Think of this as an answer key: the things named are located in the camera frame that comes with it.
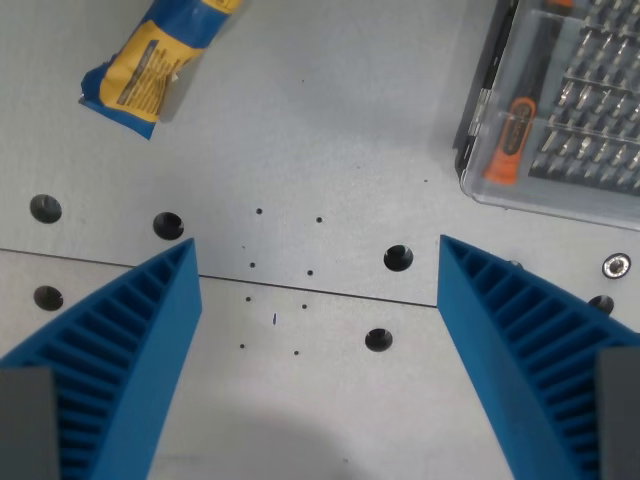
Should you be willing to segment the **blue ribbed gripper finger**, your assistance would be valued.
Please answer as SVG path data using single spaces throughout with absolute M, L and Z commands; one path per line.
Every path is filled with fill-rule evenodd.
M 473 245 L 439 240 L 437 308 L 516 479 L 597 479 L 596 358 L 639 336 Z
M 57 316 L 1 359 L 53 373 L 64 479 L 145 479 L 202 313 L 183 241 Z

